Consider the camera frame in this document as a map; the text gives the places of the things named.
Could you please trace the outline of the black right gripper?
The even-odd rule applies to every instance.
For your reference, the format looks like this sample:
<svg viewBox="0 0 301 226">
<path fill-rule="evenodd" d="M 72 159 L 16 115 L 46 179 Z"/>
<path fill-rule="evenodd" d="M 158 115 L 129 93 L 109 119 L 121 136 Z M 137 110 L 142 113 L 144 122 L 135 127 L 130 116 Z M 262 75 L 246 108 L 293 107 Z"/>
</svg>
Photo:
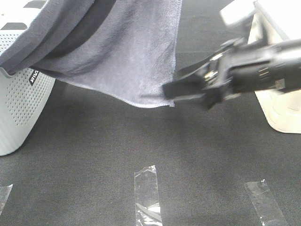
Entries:
<svg viewBox="0 0 301 226">
<path fill-rule="evenodd" d="M 205 89 L 205 106 L 210 109 L 241 93 L 269 89 L 289 93 L 301 89 L 300 39 L 265 46 L 259 42 L 235 46 L 210 64 L 209 61 L 206 58 L 178 70 L 174 81 L 162 85 L 165 98 L 200 95 Z"/>
</svg>

